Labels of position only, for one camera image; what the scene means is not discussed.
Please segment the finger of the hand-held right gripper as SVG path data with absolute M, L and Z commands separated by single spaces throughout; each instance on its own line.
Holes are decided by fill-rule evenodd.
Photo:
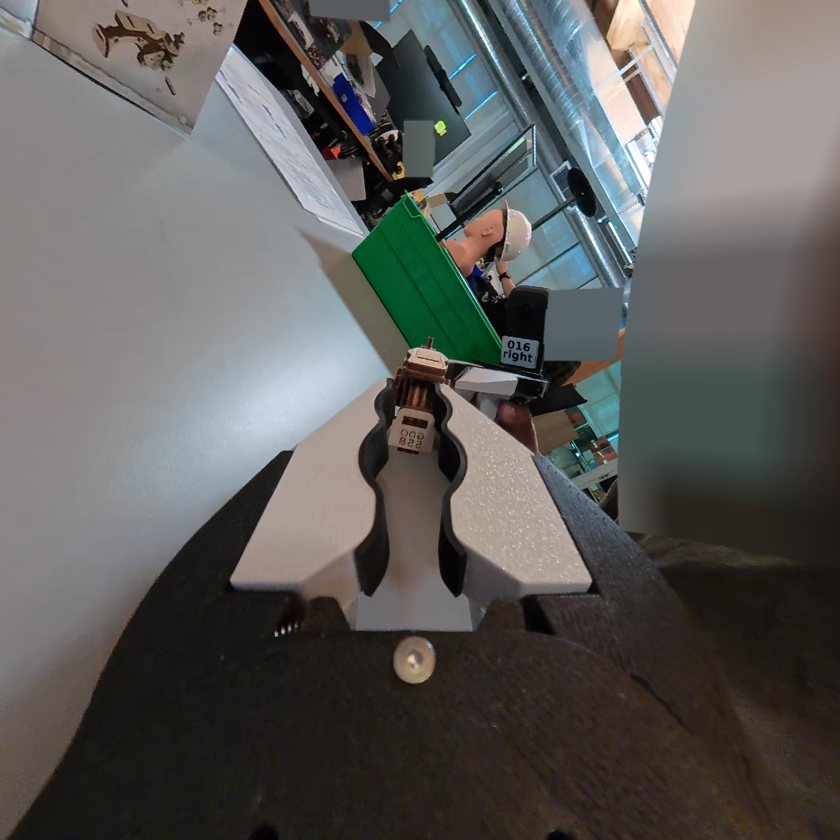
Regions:
M 455 374 L 452 387 L 458 392 L 513 396 L 518 384 L 519 377 L 515 373 L 466 364 Z

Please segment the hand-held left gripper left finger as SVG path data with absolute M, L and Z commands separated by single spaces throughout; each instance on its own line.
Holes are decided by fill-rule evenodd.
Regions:
M 371 596 L 389 559 L 382 490 L 394 401 L 383 380 L 295 447 L 230 584 L 301 597 Z

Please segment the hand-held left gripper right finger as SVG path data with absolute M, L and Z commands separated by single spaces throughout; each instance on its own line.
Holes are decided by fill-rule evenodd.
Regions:
M 438 565 L 476 608 L 532 595 L 578 595 L 592 576 L 534 455 L 448 385 L 435 387 L 437 465 L 448 481 Z

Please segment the wooden puzzle model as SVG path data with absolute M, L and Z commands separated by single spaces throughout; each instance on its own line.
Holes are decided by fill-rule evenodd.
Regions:
M 408 351 L 394 378 L 395 416 L 389 445 L 404 454 L 428 455 L 434 449 L 435 388 L 448 384 L 448 358 L 434 348 L 434 338 Z

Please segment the person's right hand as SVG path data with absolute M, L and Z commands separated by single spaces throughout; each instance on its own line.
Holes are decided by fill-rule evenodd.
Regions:
M 531 412 L 526 406 L 510 401 L 500 402 L 496 423 L 532 454 L 540 454 L 536 427 Z

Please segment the white hard hat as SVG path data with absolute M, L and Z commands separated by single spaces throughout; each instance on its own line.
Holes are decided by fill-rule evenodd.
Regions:
M 529 247 L 532 226 L 520 211 L 511 208 L 508 201 L 501 206 L 502 239 L 497 246 L 495 261 L 508 263 L 517 259 Z

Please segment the mannequin head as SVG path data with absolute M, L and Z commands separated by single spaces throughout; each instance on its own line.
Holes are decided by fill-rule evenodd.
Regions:
M 490 253 L 497 255 L 506 237 L 505 212 L 494 209 L 474 219 L 464 229 L 462 239 L 450 238 L 441 247 L 458 268 L 463 278 L 472 275 L 476 264 Z

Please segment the green plastic crate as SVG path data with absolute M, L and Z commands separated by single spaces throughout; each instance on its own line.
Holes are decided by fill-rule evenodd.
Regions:
M 409 194 L 352 252 L 406 342 L 433 339 L 451 360 L 498 364 L 501 340 Z

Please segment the black round stand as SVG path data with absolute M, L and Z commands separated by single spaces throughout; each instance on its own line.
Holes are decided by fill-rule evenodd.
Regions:
M 537 222 L 532 223 L 532 231 L 539 229 L 573 205 L 577 206 L 583 216 L 587 218 L 592 218 L 595 215 L 597 199 L 592 185 L 585 174 L 577 167 L 571 167 L 566 174 L 570 197 L 555 207 L 551 212 L 543 215 Z

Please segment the black monitor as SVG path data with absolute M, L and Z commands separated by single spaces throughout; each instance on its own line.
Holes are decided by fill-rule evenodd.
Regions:
M 388 116 L 402 144 L 418 162 L 429 163 L 428 173 L 435 183 L 444 183 L 449 170 L 458 165 L 455 154 L 471 138 L 461 112 L 463 102 L 447 71 L 412 30 L 376 69 L 389 96 Z

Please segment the blue box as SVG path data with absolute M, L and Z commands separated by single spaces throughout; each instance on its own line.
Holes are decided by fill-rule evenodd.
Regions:
M 352 125 L 364 136 L 375 129 L 377 120 L 368 98 L 343 73 L 332 81 L 332 91 Z

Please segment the person's dark clothing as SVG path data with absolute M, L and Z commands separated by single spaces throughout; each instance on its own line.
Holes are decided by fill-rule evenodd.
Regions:
M 629 536 L 713 639 L 774 778 L 818 838 L 838 838 L 838 566 Z

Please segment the printed paper sheet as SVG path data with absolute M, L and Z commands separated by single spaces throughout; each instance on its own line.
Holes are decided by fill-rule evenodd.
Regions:
M 237 47 L 229 47 L 216 81 L 301 207 L 325 224 L 364 238 L 366 228 L 305 144 L 298 122 L 288 118 L 273 88 Z

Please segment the wooden table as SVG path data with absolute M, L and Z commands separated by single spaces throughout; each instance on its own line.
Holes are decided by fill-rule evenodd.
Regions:
M 310 78 L 314 80 L 318 90 L 325 97 L 327 102 L 329 102 L 333 110 L 336 111 L 338 118 L 341 119 L 343 125 L 345 126 L 345 132 L 352 133 L 353 137 L 357 141 L 357 144 L 364 151 L 365 155 L 371 161 L 373 166 L 381 174 L 385 182 L 393 182 L 393 175 L 384 166 L 382 160 L 375 152 L 373 144 L 366 135 L 364 135 L 361 131 L 358 130 L 357 126 L 352 121 L 350 115 L 345 111 L 341 100 L 336 97 L 332 88 L 332 84 L 321 73 L 321 71 L 314 66 L 314 64 L 308 56 L 308 53 L 297 42 L 294 34 L 289 29 L 286 21 L 279 14 L 275 5 L 271 1 L 259 1 L 259 5 L 264 10 L 264 13 L 268 17 L 268 20 L 270 21 L 272 27 L 278 33 L 278 36 L 282 38 L 289 51 L 299 61 L 301 67 L 304 70 L 306 70 Z

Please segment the silver ventilation duct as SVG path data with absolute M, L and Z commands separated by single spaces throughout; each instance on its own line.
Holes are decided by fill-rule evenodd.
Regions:
M 524 99 L 521 68 L 545 117 L 595 189 L 601 214 L 628 254 L 638 244 L 649 170 L 637 137 L 646 131 L 622 72 L 587 2 L 451 2 L 490 72 Z

